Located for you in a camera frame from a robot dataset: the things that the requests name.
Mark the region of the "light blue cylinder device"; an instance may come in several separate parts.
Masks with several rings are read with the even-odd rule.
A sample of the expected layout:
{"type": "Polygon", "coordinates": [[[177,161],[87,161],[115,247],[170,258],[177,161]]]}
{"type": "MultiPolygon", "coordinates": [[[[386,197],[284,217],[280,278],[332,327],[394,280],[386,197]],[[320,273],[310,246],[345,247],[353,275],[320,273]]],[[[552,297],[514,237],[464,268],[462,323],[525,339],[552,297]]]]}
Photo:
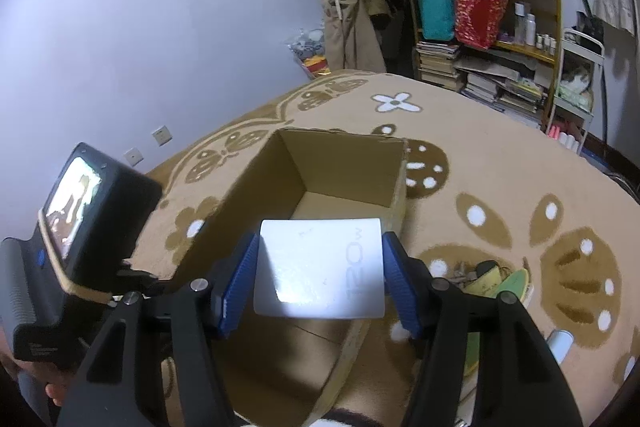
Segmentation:
{"type": "Polygon", "coordinates": [[[573,334],[565,329],[555,329],[547,338],[547,346],[558,364],[563,363],[573,343],[573,334]]]}

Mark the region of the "cardboard box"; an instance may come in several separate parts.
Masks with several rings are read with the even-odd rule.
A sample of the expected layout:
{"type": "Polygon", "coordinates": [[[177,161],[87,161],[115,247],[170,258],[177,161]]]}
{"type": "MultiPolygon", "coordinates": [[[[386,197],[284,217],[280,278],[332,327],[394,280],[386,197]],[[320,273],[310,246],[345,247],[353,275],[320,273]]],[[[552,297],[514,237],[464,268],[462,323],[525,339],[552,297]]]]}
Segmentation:
{"type": "Polygon", "coordinates": [[[205,220],[172,280],[209,270],[253,233],[247,302],[216,358],[234,409],[258,426],[308,426],[335,403],[385,312],[382,235],[405,214],[407,143],[283,128],[205,220]]]}

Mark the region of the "black key bunch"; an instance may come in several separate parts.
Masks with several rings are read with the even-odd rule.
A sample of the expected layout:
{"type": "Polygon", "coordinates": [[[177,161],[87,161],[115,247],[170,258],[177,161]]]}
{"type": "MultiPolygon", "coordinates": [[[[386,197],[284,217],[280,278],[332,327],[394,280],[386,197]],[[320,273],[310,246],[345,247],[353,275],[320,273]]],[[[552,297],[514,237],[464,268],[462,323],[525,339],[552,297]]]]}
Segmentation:
{"type": "Polygon", "coordinates": [[[476,266],[469,265],[469,263],[459,262],[454,269],[452,269],[449,277],[450,282],[454,283],[459,288],[465,288],[478,279],[476,266]]]}

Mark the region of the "white square power adapter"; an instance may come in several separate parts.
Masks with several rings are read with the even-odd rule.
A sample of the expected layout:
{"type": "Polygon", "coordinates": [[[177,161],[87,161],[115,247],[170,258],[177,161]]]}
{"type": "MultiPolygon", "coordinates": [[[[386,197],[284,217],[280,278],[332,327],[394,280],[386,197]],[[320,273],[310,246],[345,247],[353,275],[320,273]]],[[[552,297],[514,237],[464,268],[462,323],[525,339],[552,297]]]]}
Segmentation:
{"type": "Polygon", "coordinates": [[[263,317],[384,317],[381,220],[262,221],[253,307],[263,317]]]}

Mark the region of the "yellow green card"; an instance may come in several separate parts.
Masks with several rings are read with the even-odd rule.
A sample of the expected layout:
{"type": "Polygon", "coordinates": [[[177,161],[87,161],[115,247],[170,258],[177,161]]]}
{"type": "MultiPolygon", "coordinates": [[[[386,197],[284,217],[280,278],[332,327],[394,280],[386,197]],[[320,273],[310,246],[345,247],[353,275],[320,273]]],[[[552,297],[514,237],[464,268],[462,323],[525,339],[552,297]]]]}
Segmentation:
{"type": "Polygon", "coordinates": [[[491,261],[483,273],[477,277],[477,280],[468,286],[468,289],[473,295],[489,296],[501,282],[500,267],[496,262],[491,261]]]}

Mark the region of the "white rolling cart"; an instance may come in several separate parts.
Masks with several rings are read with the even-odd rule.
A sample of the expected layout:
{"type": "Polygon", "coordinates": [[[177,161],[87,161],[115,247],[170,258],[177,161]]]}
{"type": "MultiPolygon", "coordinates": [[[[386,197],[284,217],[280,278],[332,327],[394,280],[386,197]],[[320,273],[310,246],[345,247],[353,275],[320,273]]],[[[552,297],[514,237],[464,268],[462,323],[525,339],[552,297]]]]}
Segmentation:
{"type": "Polygon", "coordinates": [[[593,85],[602,78],[603,63],[601,41],[563,29],[544,132],[576,155],[582,153],[594,117],[593,85]]]}

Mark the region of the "stack of books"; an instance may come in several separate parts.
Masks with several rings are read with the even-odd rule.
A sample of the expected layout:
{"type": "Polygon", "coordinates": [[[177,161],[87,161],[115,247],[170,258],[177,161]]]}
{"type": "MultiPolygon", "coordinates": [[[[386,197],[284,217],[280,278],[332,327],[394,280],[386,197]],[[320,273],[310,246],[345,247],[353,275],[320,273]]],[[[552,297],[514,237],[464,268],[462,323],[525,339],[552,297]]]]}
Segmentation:
{"type": "Polygon", "coordinates": [[[419,41],[413,51],[414,78],[450,91],[465,86],[464,72],[457,69],[457,43],[419,41]]]}

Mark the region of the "colourful snack bag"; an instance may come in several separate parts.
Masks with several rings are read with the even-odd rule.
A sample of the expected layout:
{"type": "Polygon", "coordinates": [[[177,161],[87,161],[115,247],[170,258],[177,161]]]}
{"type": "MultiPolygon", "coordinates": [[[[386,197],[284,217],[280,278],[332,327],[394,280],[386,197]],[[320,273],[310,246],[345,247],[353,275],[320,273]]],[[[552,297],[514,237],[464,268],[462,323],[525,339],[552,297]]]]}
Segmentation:
{"type": "Polygon", "coordinates": [[[286,44],[296,62],[310,79],[331,74],[326,59],[324,31],[322,28],[302,30],[286,44]]]}

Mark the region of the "wooden bookshelf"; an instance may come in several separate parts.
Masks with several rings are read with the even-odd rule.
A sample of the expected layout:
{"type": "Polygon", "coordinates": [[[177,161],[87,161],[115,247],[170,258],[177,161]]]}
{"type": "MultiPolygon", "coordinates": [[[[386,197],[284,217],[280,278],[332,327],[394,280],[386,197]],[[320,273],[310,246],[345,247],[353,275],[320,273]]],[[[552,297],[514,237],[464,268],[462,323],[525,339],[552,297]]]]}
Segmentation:
{"type": "Polygon", "coordinates": [[[562,0],[410,0],[417,80],[541,128],[559,68],[562,0]]]}

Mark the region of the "red gift bag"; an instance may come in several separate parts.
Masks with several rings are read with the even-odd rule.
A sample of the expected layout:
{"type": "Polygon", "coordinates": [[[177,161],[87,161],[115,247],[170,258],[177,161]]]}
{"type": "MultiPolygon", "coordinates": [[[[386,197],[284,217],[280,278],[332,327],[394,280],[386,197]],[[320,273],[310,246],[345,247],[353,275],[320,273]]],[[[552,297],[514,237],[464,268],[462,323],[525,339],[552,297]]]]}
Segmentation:
{"type": "Polygon", "coordinates": [[[454,36],[474,49],[487,50],[497,41],[509,0],[454,0],[454,36]]]}

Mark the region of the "teal storage bag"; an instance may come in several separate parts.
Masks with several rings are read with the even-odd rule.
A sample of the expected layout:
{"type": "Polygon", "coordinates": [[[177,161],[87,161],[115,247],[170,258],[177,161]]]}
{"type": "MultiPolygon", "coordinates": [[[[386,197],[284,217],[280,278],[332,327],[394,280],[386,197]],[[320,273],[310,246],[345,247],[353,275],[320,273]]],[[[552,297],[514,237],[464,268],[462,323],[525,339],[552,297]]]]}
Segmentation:
{"type": "Polygon", "coordinates": [[[448,42],[454,38],[454,0],[418,0],[425,40],[448,42]]]}

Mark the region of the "tan hanging coat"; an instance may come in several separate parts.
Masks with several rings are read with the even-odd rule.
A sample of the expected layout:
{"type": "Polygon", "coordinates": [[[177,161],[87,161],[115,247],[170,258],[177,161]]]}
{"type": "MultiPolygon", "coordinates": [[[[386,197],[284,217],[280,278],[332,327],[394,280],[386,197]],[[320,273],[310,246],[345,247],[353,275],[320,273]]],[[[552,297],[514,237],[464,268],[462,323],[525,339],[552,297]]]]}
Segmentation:
{"type": "Polygon", "coordinates": [[[364,0],[320,0],[324,47],[331,72],[386,72],[378,37],[364,0]]]}

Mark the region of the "wall socket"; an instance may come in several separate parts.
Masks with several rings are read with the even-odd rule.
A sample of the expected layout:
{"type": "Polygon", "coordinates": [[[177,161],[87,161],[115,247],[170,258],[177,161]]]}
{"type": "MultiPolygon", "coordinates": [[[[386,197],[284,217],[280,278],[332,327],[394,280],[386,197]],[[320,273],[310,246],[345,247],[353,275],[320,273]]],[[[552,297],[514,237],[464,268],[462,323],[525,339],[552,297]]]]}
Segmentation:
{"type": "Polygon", "coordinates": [[[124,154],[124,157],[131,167],[136,167],[143,160],[143,156],[137,147],[130,148],[124,154]]]}
{"type": "Polygon", "coordinates": [[[163,146],[172,140],[172,134],[166,126],[157,128],[152,132],[152,137],[158,146],[163,146]]]}

